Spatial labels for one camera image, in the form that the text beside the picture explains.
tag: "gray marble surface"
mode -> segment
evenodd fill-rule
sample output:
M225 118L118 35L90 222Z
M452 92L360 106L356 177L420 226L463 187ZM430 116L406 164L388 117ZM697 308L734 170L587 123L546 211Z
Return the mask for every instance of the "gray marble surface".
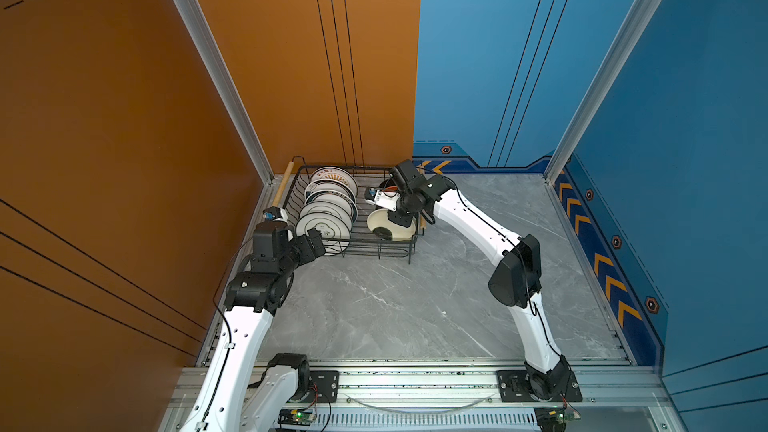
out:
M542 245L542 294L552 333L571 360L624 359L558 211L533 175L455 175L462 193L500 224ZM509 310L488 292L494 267L445 223L428 226L404 258L324 257L296 270L260 360L498 358L523 360Z

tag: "stacked plates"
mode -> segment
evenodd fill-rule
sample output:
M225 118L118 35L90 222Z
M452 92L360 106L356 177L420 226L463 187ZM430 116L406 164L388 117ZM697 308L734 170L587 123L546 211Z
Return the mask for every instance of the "stacked plates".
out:
M312 174L304 191L304 207L296 224L296 234L316 228L322 235L326 255L341 253L350 244L352 224L357 220L357 183L338 167L323 167Z

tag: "diagonal black stripe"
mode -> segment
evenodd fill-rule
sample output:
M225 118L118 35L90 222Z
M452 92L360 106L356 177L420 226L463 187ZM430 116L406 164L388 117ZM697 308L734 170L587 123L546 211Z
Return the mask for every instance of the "diagonal black stripe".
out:
M749 380L749 379L754 379L758 377L763 377L763 375L768 375L768 372L763 372L762 374L749 375L747 377L742 377L738 379L724 380L723 382L717 382L716 384L702 385L701 387L681 390L680 392L673 392L670 395L686 394L686 392L693 392L694 390L708 389L710 387L717 387L718 385L732 384L733 382L741 382L742 380Z
M355 61L352 58L352 35L350 34L350 13L346 9L346 0L344 0L344 16L346 18L346 38L350 42L350 63L352 64L352 88L355 91L355 112L357 114L357 132L360 136L360 157L362 160L362 166L365 167L366 154L362 149L362 128L360 127L360 106L357 103L357 82L355 81Z
M189 353L189 352L187 352L186 350L183 350L183 349L181 349L181 348L178 348L178 347L176 347L176 346L175 346L175 345L173 345L173 344L169 344L168 342L166 342L166 341L164 341L164 340L162 340L162 339L158 339L157 337L155 337L155 336L153 336L153 335L150 335L150 334L148 334L147 332L141 331L141 330L137 329L136 327L134 327L134 326L132 326L132 325L128 325L128 324L126 324L125 322L122 322L121 320L118 320L118 319L116 319L116 318L114 318L114 317L111 317L110 315L106 315L104 312L100 312L100 311L96 310L95 308L89 307L89 306L87 306L86 304L83 304L82 302L78 302L78 301L74 300L74 299L73 299L73 298L71 298L71 297L67 297L66 295L64 295L64 294L63 294L63 293L61 293L61 292L56 292L55 290L53 290L53 289L52 289L52 288L50 288L50 287L45 287L43 284L41 284L41 283L39 283L39 282L35 282L35 281L33 281L32 279L25 277L24 275L21 275L21 274L19 274L19 273L17 273L17 272L14 272L14 271L13 271L13 270L11 270L10 268L4 267L4 266L2 266L2 265L0 265L0 268L1 268L2 270L6 271L7 273L9 273L9 274L11 274L11 275L14 275L14 276L16 276L16 277L18 277L18 278L20 278L21 280L25 280L25 281L29 282L30 284L33 284L33 285L37 285L38 287L40 287L40 288L43 288L43 289L47 290L48 292L51 292L52 294L56 294L56 295L58 295L58 296L59 296L59 297L61 297L61 298L65 298L65 299L67 299L68 301L70 301L70 302L73 302L73 303L75 303L75 304L77 304L77 305L79 305L79 306L81 306L81 307L83 307L83 308L86 308L86 309L88 309L88 310L89 310L89 311L91 311L91 312L96 312L97 314L101 315L102 317L106 317L106 318L108 318L109 320L111 320L111 321L114 321L114 322L117 322L117 323L119 323L120 325L124 325L125 327L128 327L129 329L131 329L131 330L133 330L133 331L137 331L137 332L139 332L139 333L140 333L140 334L142 334L142 335L146 335L147 337L149 337L149 338L151 338L151 339L153 339L153 340L155 340L155 341L158 341L158 342L160 342L160 343L162 343L162 344L166 344L168 347L172 347L172 348L174 348L174 349L178 350L179 352L184 352L186 355L189 355L190 357L197 357L197 356L195 356L194 354L190 354L190 353Z
M552 0L552 4L549 6L549 12L547 12L547 19L544 21L544 26L542 27L542 33L538 36L538 43L536 44L536 49L533 52L533 58L531 59L531 66L528 68L528 73L525 74L525 81L523 82L523 87L520 89L520 97L518 97L518 103L517 105L514 106L514 113L512 114L512 120L509 121L509 128L507 128L507 134L504 136L504 142L502 142L502 149L498 153L498 159L496 160L496 167L498 167L498 164L502 160L502 154L504 153L504 147L507 145L507 138L509 138L509 132L512 130L514 117L518 114L520 101L523 98L523 92L525 92L525 86L528 84L528 78L531 76L531 70L533 69L533 64L534 62L536 62L536 55L538 54L538 48L542 44L542 39L544 38L544 32L547 30L547 24L549 23L549 17L552 14L552 9L554 8L555 1L556 0Z
M333 87L333 74L331 73L331 58L328 56L328 43L326 42L326 29L322 24L322 12L320 12L320 0L317 0L317 14L320 16L320 30L322 31L322 44L326 48L326 61L328 61L328 75L331 78L331 93L333 94L333 106L336 108L336 121L339 123L339 138L341 139L341 152L344 154L344 165L348 166L346 150L344 149L344 135L341 132L341 118L339 117L339 104L336 103L336 89Z
M339 68L341 69L341 87L344 91L344 105L346 107L346 123L350 127L350 145L352 146L352 163L357 165L355 157L355 141L352 139L352 120L350 119L350 102L346 98L346 81L344 80L344 64L341 61L341 46L339 45L339 29L336 26L336 8L331 0L331 13L333 14L333 32L336 34L336 50L339 52Z
M687 410L678 410L678 414L683 414L685 412L695 412L696 410L707 410L707 409L716 409L721 407L728 407L731 405L742 405L742 404L752 404L753 402L762 402L764 400L768 400L768 397L763 397L760 399L752 399L752 400L742 400L741 402L731 402L729 404L720 404L720 405L710 405L709 407L699 407L695 409L687 409Z
M552 48L552 43L554 42L554 35L558 33L558 28L560 27L560 21L563 19L563 13L565 12L565 7L567 5L568 5L568 0L565 0L565 4L563 4L563 9L560 11L560 17L558 17L558 23L557 25L554 26L554 32L552 33L552 38L549 40L549 45L547 46L547 53L544 54L542 67L538 70L538 75L536 75L536 81L533 82L533 88L531 89L531 95L528 96L528 101L525 103L525 109L523 109L523 115L520 118L520 123L518 124L518 130L514 133L514 139L512 140L512 145L509 147L509 152L507 152L507 158L504 160L505 166L509 161L509 156L512 154L512 148L514 147L514 143L518 140L518 134L520 133L520 128L523 125L523 120L525 120L525 113L528 111L528 106L531 105L531 98L533 97L533 92L536 91L538 78L542 76L542 71L544 70L544 64L547 62L547 57L549 56L549 50Z
M502 133L502 126L504 125L504 118L507 116L507 108L509 108L509 100L512 98L512 92L514 91L514 84L518 81L518 74L520 73L520 66L523 64L523 57L525 56L525 50L528 48L528 41L531 39L531 32L533 32L533 24L536 22L536 16L538 15L538 8L542 4L542 0L538 0L536 4L536 11L533 13L533 19L531 19L531 28L528 29L528 36L525 37L525 45L523 45L523 52L520 53L520 62L518 62L518 68L514 72L514 79L512 81L512 87L509 88L509 95L507 96L507 105L504 106L504 113L502 119L498 122L498 130L496 131L496 138L493 139L493 147L491 148L491 155L488 156L488 167L491 166L491 160L493 159L493 151L496 149L496 142L498 141L498 135Z
M143 289L141 286L139 286L139 285L137 285L137 284L133 283L132 281L130 281L128 278L124 277L123 275L120 275L120 274L119 274L119 273L117 273L117 272L116 272L114 269L112 269L112 268L108 267L108 266L107 266L106 264L104 264L103 262L101 262L101 261L99 261L98 259L94 258L94 256L93 256L93 255L90 255L90 254L88 254L86 251L84 251L83 249L81 249L81 248L80 248L80 247L78 247L77 245L75 245L75 244L71 243L70 241L68 241L67 239L63 238L61 235L57 234L56 232L53 232L53 231L52 231L50 228L48 228L48 227L45 227L43 224L41 224L40 222L38 222L38 221L34 220L32 217L30 217L30 216L28 216L28 215L24 214L24 212L20 211L20 210L19 210L19 209L17 209L16 207L14 207L14 206L12 206L11 204L7 203L5 200L3 200L3 199L1 199L1 198L0 198L0 203L2 203L3 205L5 205L5 206L9 207L11 210L13 210L14 212L16 212L16 213L17 213L17 214L19 214L20 216L22 216L22 217L26 218L27 220L29 220L30 222L32 222L32 223L33 223L33 224L35 224L36 226L38 226L38 227L42 228L42 229L43 229L43 230L45 230L47 233L49 233L49 234L53 235L54 237L56 237L57 239L59 239L60 241L62 241L64 244L66 244L66 245L69 245L69 246L70 246L70 247L72 247L74 250L76 250L76 251L80 252L82 255L85 255L86 257L90 258L90 259L91 259L93 262L96 262L97 264L101 265L101 267L104 267L104 268L106 268L107 270L109 270L109 271L110 271L110 272L112 272L113 274L117 275L118 277L120 277L121 279L123 279L124 281L126 281L127 283L129 283L129 284L133 285L134 287L136 287L137 289L139 289L139 290L140 290L140 291L142 291L143 293L145 293L145 294L149 295L150 297L152 297L154 300L158 301L158 302L159 302L159 303L161 303L162 305L165 305L166 307L168 307L170 310L172 310L172 311L176 312L176 313L177 313L178 315L180 315L181 317L183 317L183 318L186 318L186 319L187 319L189 322L192 322L193 324L197 325L197 327L199 327L199 328L201 328L201 329L203 329L203 330L207 330L207 328L206 328L206 327L204 327L203 325L200 325L200 324L198 324L196 321L194 321L194 320L192 320L191 318L187 317L187 315L184 315L184 314L182 314L181 312L179 312L179 311L178 311L178 310L176 310L175 308L173 308L173 307L171 307L170 305L166 304L165 302L163 302L163 301L159 300L157 297L155 297L154 295L152 295L151 293L149 293L147 290Z
M767 349L767 348L768 348L768 345L763 345L763 347L754 348L752 350L744 350L744 352L739 352L738 354L729 355L728 357L723 357L723 358L717 359L717 360L710 360L709 362L704 362L703 364L695 365L693 367L688 367L687 369L678 370L677 372L672 372L671 374L662 375L661 377L667 378L667 377L671 377L671 376L676 375L676 374L682 374L683 372L687 372L688 370L698 369L699 367L705 367L707 365L716 364L717 362L722 362L723 360L737 358L737 357L740 357L742 355L751 354L753 352L758 352L760 350Z
M146 315L149 315L149 316L150 316L150 317L152 317L153 319L155 319L155 320L157 320L157 321L159 321L159 322L162 322L163 324L166 324L168 327L172 328L173 330L181 332L182 334L186 335L188 338L190 338L190 339L192 339L192 340L194 340L194 341L198 341L198 342L201 342L200 340L198 340L198 339L196 339L196 338L192 337L191 335L189 335L187 332L185 332L185 331L182 331L181 329L174 327L173 325L169 324L168 322L164 321L163 319L159 318L158 316L150 314L149 312L147 312L147 311L143 310L141 307L139 307L139 306L137 306L137 305L135 305L135 304L133 304L133 303L131 303L131 302L129 302L129 301L127 301L127 300L125 300L124 298L122 298L121 296L119 296L119 295L117 295L117 294L114 294L113 292L110 292L110 291L109 291L109 290L107 290L106 288L104 288L104 287L101 287L101 285L99 285L99 284L97 284L97 283L95 283L95 282L93 282L93 281L91 281L91 280L88 280L87 278L83 277L83 276L82 276L82 275L80 275L79 273L76 273L76 272L75 272L75 271L73 271L72 269L70 269L70 268L68 268L68 267L65 267L65 266L63 266L62 264L59 264L58 262L56 262L56 261L55 261L55 260L53 260L52 258L48 257L47 255L45 255L45 254L42 254L41 252L38 252L38 251L34 250L34 249L33 249L32 247L30 247L29 245L26 245L26 244L24 244L24 242L21 242L21 241L19 241L19 240L15 239L14 237L11 237L10 235L8 235L8 234L6 234L5 232L3 232L2 230L0 230L0 235L2 235L3 237L5 237L5 238L7 238L7 239L9 239L9 240L12 240L12 241L14 241L16 244L19 244L19 245L21 245L22 247L26 248L27 250L29 250L29 251L30 251L30 252L32 252L33 254L36 254L36 255L38 255L38 256L40 256L40 257L43 257L45 260L47 260L47 261L48 261L48 262L50 262L51 264L54 264L54 265L56 265L56 266L58 266L58 267L62 268L63 270L65 270L65 271L69 272L70 274L74 275L75 277L77 277L77 278L80 278L80 279L82 279L82 280L86 281L87 283L89 283L89 284L93 285L94 287L98 288L99 290L101 290L101 291L104 291L104 292L107 292L107 293L108 293L108 294L110 294L112 297L116 298L117 300L119 300L119 301L121 301L121 302L124 302L124 303L128 304L129 306L131 306L131 307L135 308L136 310L138 310L138 311L140 311L140 312L144 312Z

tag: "blue wall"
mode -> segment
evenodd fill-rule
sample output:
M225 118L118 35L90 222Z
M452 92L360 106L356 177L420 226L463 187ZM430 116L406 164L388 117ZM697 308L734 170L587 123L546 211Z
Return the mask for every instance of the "blue wall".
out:
M480 166L527 166L551 153L632 1L542 0L531 29L538 0L422 0L415 142L455 142Z
M768 427L766 79L768 0L663 0L576 149L664 301L691 430Z

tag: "wire basket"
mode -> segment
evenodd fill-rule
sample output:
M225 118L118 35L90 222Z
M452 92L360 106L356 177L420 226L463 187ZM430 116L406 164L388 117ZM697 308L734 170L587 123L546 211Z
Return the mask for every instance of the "wire basket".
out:
M283 203L283 208L288 212L288 222L295 227L299 222L299 214L304 206L304 191L310 184L312 174L319 168L328 166L307 166L304 165L296 171L296 176L291 181L288 194ZM416 240L420 235L424 235L424 229L419 227L417 234L411 236L406 241L384 240L373 234L368 229L368 215L377 209L362 198L362 194L369 187L379 187L382 181L389 178L388 167L361 167L361 166L333 166L346 170L355 178L357 182L357 191L355 196L355 205L357 206L357 219L352 224L350 231L350 244L338 255L370 255L373 257L408 257L408 264L411 263L411 255L416 253ZM339 248L339 239L322 240L329 250Z

